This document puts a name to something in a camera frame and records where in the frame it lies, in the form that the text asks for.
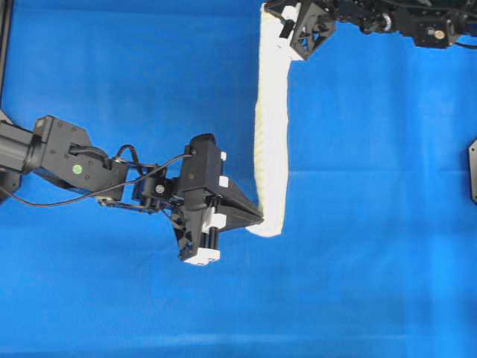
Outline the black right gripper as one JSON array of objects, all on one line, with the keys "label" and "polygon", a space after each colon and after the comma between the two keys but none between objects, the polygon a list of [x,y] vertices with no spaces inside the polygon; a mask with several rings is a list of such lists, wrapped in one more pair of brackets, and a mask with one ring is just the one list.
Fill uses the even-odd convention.
[{"label": "black right gripper", "polygon": [[285,1],[281,17],[279,38],[288,40],[301,60],[308,60],[335,33],[335,20],[313,1]]}]

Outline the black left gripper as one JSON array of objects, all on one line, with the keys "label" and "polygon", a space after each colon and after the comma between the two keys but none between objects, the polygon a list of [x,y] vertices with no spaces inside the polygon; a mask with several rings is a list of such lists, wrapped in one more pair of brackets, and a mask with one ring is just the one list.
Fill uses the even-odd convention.
[{"label": "black left gripper", "polygon": [[[223,159],[213,134],[194,137],[186,146],[180,176],[173,191],[179,200],[171,210],[179,258],[194,266],[220,259],[220,233],[263,223],[261,211],[228,177],[221,177]],[[216,213],[218,204],[250,215]]]}]

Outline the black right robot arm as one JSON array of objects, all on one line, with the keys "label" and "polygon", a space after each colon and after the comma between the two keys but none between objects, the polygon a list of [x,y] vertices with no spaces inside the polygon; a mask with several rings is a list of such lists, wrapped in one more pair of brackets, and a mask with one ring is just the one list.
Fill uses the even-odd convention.
[{"label": "black right robot arm", "polygon": [[279,19],[281,38],[308,60],[336,31],[339,22],[369,34],[394,34],[413,39],[420,48],[451,46],[475,50],[462,36],[476,37],[475,1],[267,1],[264,11]]}]

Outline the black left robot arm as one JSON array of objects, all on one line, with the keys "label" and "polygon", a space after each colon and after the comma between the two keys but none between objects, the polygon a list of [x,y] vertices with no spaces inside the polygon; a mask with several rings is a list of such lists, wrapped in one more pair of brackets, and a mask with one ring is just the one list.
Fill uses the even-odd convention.
[{"label": "black left robot arm", "polygon": [[205,266],[220,259],[219,235],[261,224],[262,212],[224,174],[227,155],[212,134],[194,137],[176,157],[180,174],[167,165],[109,157],[87,132],[53,116],[38,119],[32,131],[1,122],[1,197],[14,198],[24,175],[35,174],[78,200],[140,213],[164,213],[177,240],[179,259]]}]

